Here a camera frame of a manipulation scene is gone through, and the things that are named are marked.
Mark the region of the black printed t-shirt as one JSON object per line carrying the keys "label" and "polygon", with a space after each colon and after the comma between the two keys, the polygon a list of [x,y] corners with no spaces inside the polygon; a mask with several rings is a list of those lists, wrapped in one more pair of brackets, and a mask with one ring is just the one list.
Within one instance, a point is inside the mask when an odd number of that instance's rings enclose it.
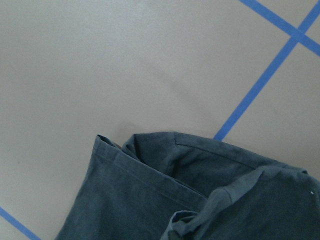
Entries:
{"label": "black printed t-shirt", "polygon": [[97,135],[59,240],[317,240],[320,182],[214,139]]}

